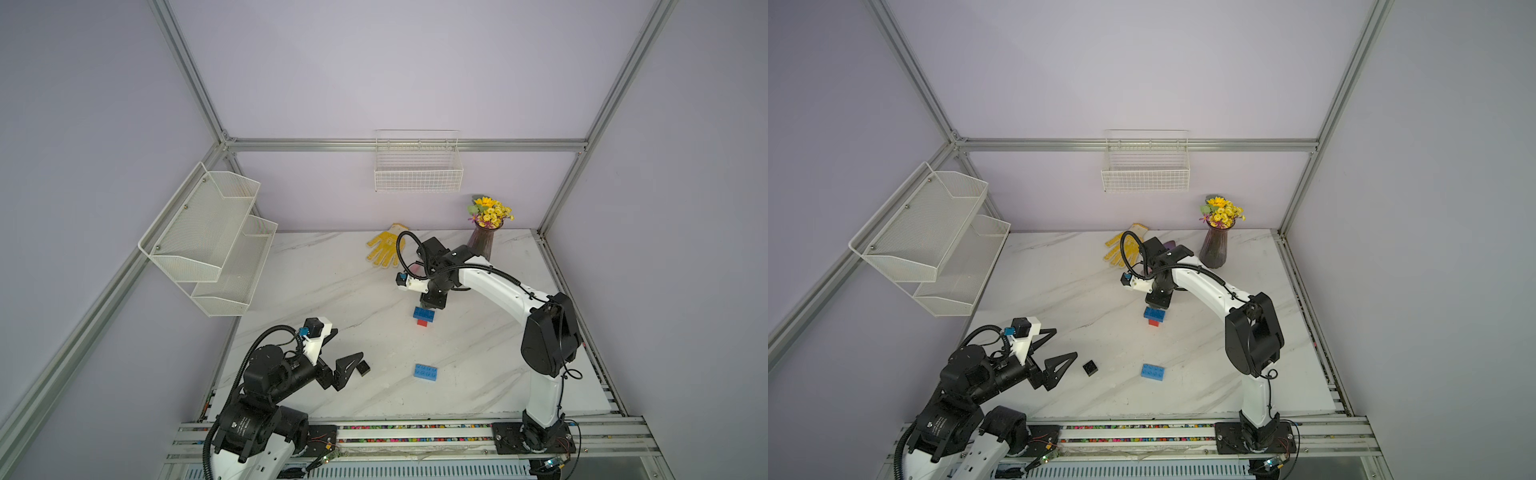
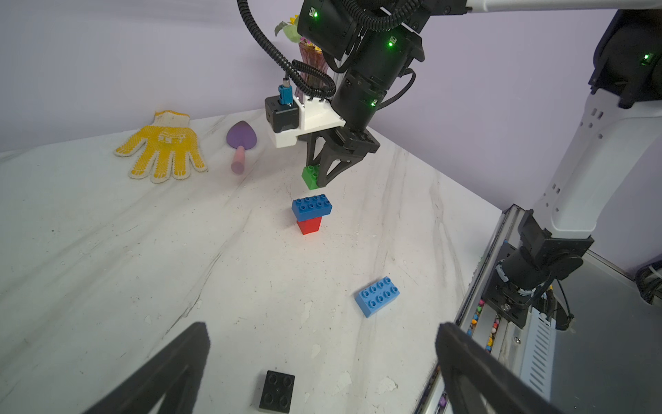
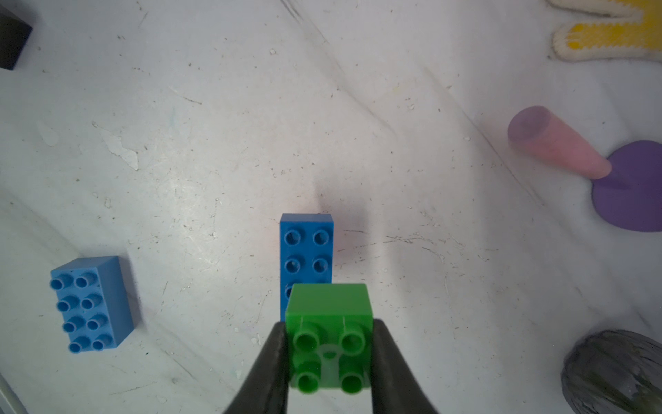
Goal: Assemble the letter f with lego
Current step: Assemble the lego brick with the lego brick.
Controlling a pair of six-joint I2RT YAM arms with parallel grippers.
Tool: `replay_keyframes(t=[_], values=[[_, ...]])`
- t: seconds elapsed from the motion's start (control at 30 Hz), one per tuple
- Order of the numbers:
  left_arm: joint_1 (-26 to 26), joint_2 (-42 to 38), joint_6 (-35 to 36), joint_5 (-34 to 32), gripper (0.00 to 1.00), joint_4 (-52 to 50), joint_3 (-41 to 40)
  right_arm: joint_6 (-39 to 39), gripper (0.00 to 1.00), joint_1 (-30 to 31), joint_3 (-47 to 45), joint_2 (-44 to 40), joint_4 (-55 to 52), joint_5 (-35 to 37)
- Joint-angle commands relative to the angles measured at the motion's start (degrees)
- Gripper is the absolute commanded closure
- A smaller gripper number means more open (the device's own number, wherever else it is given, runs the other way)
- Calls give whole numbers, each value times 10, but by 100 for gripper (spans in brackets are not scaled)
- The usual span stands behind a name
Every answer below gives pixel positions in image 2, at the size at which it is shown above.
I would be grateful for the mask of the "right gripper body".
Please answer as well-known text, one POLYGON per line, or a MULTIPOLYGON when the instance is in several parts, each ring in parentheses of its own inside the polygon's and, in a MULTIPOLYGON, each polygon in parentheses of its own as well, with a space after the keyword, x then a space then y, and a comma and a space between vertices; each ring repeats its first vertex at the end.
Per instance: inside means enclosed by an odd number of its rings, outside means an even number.
POLYGON ((337 141, 353 154, 374 154, 379 142, 367 130, 367 125, 384 101, 386 90, 357 72, 347 72, 336 95, 332 109, 345 121, 336 131, 337 141))

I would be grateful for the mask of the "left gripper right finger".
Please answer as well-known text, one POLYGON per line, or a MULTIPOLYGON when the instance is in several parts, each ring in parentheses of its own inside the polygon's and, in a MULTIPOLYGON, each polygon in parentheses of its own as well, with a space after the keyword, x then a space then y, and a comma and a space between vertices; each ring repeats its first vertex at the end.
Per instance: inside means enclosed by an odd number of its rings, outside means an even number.
POLYGON ((435 350, 455 413, 558 413, 458 326, 439 326, 435 350))

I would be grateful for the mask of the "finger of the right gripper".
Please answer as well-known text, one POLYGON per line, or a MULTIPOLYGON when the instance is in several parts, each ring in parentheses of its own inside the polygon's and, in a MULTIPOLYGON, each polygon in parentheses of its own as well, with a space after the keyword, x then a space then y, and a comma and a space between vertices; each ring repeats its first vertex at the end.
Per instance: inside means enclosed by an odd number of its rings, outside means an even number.
POLYGON ((317 153, 317 141, 322 138, 320 133, 311 133, 304 136, 306 142, 306 166, 320 166, 321 156, 317 153))
POLYGON ((368 153, 372 153, 371 145, 346 148, 326 141, 317 155, 317 186, 326 187, 339 174, 361 162, 368 153))

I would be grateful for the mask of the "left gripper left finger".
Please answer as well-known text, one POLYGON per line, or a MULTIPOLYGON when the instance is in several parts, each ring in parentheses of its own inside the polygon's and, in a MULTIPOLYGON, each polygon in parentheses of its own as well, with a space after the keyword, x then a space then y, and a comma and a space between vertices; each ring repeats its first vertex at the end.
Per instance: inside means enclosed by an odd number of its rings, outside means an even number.
POLYGON ((192 413, 210 352, 207 326, 195 322, 88 413, 192 413))

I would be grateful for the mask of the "green lego brick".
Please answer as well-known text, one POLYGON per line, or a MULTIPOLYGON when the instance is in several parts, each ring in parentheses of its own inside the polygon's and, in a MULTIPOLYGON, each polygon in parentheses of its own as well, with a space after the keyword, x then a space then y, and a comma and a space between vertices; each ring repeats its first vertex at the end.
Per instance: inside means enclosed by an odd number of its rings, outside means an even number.
POLYGON ((319 188, 318 185, 319 165, 306 166, 302 172, 302 178, 309 190, 319 188))

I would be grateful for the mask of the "dark blue lego brick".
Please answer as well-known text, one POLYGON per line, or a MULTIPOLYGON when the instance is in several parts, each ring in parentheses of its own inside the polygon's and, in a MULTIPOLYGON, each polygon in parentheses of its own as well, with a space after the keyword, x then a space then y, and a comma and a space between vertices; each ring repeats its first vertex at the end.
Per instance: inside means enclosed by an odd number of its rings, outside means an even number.
POLYGON ((291 209, 298 222, 327 216, 333 205, 325 194, 297 198, 292 201, 291 209))

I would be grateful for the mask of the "red lego brick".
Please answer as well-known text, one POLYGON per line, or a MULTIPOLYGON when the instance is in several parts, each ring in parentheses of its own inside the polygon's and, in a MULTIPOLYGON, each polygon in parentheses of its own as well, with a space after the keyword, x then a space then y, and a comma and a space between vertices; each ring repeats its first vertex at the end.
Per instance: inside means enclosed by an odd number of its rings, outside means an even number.
POLYGON ((305 236, 319 231, 322 224, 322 217, 315 217, 309 220, 297 221, 298 228, 305 236))

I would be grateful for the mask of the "black lego brick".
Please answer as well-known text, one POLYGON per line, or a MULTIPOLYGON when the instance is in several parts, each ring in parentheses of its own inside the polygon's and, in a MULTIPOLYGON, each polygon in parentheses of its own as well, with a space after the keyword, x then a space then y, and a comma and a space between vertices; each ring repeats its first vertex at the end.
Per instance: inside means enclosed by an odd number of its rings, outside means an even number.
POLYGON ((289 413, 296 377, 268 370, 260 396, 261 410, 278 413, 289 413))

